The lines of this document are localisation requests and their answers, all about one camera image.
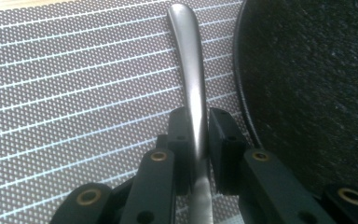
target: perforated mesh surface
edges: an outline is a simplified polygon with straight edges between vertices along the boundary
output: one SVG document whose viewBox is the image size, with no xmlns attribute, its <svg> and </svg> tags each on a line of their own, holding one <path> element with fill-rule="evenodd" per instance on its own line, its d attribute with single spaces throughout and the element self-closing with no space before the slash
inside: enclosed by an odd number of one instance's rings
<svg viewBox="0 0 358 224">
<path fill-rule="evenodd" d="M 182 2 L 200 23 L 207 104 L 244 130 L 231 68 L 241 2 Z M 172 3 L 0 11 L 0 223 L 48 222 L 76 187 L 115 187 L 136 174 L 169 112 L 184 105 L 166 22 Z M 186 198 L 177 204 L 177 223 L 187 223 Z M 238 213 L 236 198 L 214 193 L 216 223 Z"/>
</svg>

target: metal handle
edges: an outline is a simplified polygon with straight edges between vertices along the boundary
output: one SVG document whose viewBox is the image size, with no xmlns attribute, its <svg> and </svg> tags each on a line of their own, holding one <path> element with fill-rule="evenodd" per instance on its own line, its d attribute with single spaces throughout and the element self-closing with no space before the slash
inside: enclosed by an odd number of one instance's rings
<svg viewBox="0 0 358 224">
<path fill-rule="evenodd" d="M 212 196 L 207 154 L 207 116 L 200 31 L 196 15 L 187 6 L 174 4 L 168 9 L 168 19 L 174 35 L 190 123 L 192 143 L 192 194 L 190 223 L 210 224 Z"/>
</svg>

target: metal rod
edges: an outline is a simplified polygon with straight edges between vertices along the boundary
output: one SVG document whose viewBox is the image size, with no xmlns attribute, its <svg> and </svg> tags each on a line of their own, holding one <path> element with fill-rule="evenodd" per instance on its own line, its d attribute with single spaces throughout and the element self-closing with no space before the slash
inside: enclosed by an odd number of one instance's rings
<svg viewBox="0 0 358 224">
<path fill-rule="evenodd" d="M 191 8 L 174 4 L 168 9 L 182 78 L 194 152 L 191 167 L 190 224 L 213 223 L 207 153 L 207 116 L 200 30 Z"/>
</svg>

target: mounting hole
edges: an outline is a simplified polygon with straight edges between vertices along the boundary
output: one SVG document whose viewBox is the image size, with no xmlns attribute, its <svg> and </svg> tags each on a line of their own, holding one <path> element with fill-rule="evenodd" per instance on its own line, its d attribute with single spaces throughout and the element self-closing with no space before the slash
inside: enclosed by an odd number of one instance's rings
<svg viewBox="0 0 358 224">
<path fill-rule="evenodd" d="M 358 206 L 358 191 L 354 189 L 341 188 L 338 190 L 341 199 Z"/>
<path fill-rule="evenodd" d="M 140 214 L 138 214 L 138 217 L 136 217 L 136 221 L 141 224 L 149 224 L 152 223 L 153 220 L 154 220 L 154 215 L 149 211 L 143 211 Z"/>
<path fill-rule="evenodd" d="M 318 223 L 318 219 L 316 219 L 316 217 L 309 212 L 301 211 L 298 213 L 298 217 L 301 219 L 301 221 L 307 224 Z"/>
<path fill-rule="evenodd" d="M 101 198 L 101 191 L 98 189 L 87 189 L 77 195 L 76 202 L 80 205 L 90 205 Z"/>
<path fill-rule="evenodd" d="M 236 136 L 229 136 L 228 140 L 231 142 L 237 141 L 237 137 Z"/>
<path fill-rule="evenodd" d="M 254 152 L 253 157 L 257 161 L 267 161 L 269 156 L 264 152 Z"/>
<path fill-rule="evenodd" d="M 165 153 L 165 152 L 155 152 L 150 156 L 150 158 L 153 161 L 165 161 L 165 160 L 167 160 L 167 153 Z"/>
</svg>

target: brass grommet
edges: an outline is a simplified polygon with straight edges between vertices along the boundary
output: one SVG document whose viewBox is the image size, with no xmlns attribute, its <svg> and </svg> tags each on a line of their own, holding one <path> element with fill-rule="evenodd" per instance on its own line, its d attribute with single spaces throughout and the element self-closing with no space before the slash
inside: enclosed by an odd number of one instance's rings
<svg viewBox="0 0 358 224">
<path fill-rule="evenodd" d="M 260 152 L 260 151 L 254 152 L 252 154 L 252 156 L 257 161 L 268 161 L 269 160 L 269 155 L 267 155 L 264 152 Z"/>
<path fill-rule="evenodd" d="M 101 191 L 99 189 L 87 189 L 77 195 L 76 202 L 80 205 L 90 205 L 101 198 Z"/>
<path fill-rule="evenodd" d="M 165 160 L 167 160 L 167 153 L 165 153 L 165 152 L 155 152 L 150 156 L 150 158 L 153 161 L 165 161 Z"/>
<path fill-rule="evenodd" d="M 342 200 L 358 206 L 358 191 L 357 190 L 341 188 L 338 190 L 338 195 Z"/>
</svg>

